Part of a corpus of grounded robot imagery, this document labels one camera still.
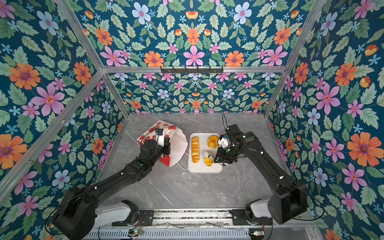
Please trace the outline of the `round fluted fake bread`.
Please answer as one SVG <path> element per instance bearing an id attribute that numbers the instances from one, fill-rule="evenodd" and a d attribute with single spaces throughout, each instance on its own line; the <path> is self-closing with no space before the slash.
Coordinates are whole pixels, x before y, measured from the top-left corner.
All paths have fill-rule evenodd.
<path id="1" fill-rule="evenodd" d="M 207 138 L 207 146 L 210 149 L 217 149 L 218 148 L 218 140 L 219 137 L 216 135 L 211 135 Z"/>

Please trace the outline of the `red white paper bag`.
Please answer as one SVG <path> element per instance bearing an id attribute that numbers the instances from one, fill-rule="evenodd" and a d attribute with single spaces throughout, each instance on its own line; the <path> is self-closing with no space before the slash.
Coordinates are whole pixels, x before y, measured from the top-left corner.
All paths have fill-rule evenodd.
<path id="1" fill-rule="evenodd" d="M 185 154 L 188 146 L 184 132 L 178 126 L 164 121 L 157 121 L 137 138 L 140 145 L 148 140 L 155 140 L 162 147 L 169 148 L 169 151 L 166 151 L 164 156 L 159 159 L 167 167 L 176 165 Z"/>

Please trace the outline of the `metal tongs with white tips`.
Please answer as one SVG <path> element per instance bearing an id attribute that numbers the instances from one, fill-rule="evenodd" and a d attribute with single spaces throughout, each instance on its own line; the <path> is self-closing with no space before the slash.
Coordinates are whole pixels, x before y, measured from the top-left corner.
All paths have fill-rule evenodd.
<path id="1" fill-rule="evenodd" d="M 208 151 L 202 151 L 202 156 L 204 157 L 204 159 L 210 159 L 210 160 L 214 160 L 216 157 L 214 154 Z"/>

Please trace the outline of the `small yellow fake bread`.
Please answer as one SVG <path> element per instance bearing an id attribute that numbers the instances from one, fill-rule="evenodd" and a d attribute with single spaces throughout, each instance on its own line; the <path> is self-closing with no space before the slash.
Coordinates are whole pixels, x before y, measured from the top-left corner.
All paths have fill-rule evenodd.
<path id="1" fill-rule="evenodd" d="M 205 158 L 205 164 L 207 167 L 211 167 L 213 163 L 214 163 L 214 160 L 210 158 Z"/>

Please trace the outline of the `long striped fake bread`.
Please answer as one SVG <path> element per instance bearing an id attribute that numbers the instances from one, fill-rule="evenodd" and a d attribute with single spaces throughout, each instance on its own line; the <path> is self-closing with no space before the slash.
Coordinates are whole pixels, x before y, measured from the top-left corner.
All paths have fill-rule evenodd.
<path id="1" fill-rule="evenodd" d="M 194 164 L 200 161 L 200 139 L 199 137 L 193 137 L 191 142 L 191 156 Z"/>

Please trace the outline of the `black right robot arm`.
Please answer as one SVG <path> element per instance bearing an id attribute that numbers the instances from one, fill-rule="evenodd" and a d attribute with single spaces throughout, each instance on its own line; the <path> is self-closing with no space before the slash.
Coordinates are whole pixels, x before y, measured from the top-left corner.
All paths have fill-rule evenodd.
<path id="1" fill-rule="evenodd" d="M 252 132 L 243 133 L 238 125 L 226 127 L 220 135 L 214 162 L 229 165 L 239 157 L 248 158 L 267 181 L 273 195 L 268 200 L 258 199 L 245 207 L 249 223 L 260 218 L 272 218 L 282 225 L 307 211 L 308 188 L 301 180 L 294 180 L 267 153 Z"/>

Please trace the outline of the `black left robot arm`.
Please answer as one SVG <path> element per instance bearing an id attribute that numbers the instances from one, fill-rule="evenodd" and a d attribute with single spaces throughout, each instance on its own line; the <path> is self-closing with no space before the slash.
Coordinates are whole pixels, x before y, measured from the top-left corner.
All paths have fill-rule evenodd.
<path id="1" fill-rule="evenodd" d="M 155 163 L 170 152 L 170 138 L 165 138 L 162 145 L 155 140 L 144 142 L 139 156 L 119 172 L 92 186 L 68 190 L 53 215 L 52 224 L 70 240 L 81 240 L 93 228 L 100 203 L 142 180 L 152 171 Z"/>

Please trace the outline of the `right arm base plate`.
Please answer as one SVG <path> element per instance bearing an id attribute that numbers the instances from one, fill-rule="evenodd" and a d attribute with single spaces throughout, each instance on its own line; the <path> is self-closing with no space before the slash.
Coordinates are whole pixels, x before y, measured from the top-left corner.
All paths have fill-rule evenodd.
<path id="1" fill-rule="evenodd" d="M 273 224 L 271 218 L 256 217 L 249 209 L 233 209 L 229 210 L 229 213 L 232 215 L 234 226 L 271 226 Z"/>

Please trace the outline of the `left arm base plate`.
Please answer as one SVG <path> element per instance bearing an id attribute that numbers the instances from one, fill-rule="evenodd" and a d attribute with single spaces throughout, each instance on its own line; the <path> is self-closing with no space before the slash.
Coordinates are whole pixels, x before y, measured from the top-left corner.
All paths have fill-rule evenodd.
<path id="1" fill-rule="evenodd" d="M 112 223 L 114 227 L 149 227 L 154 220 L 153 210 L 135 210 L 130 213 L 126 220 Z"/>

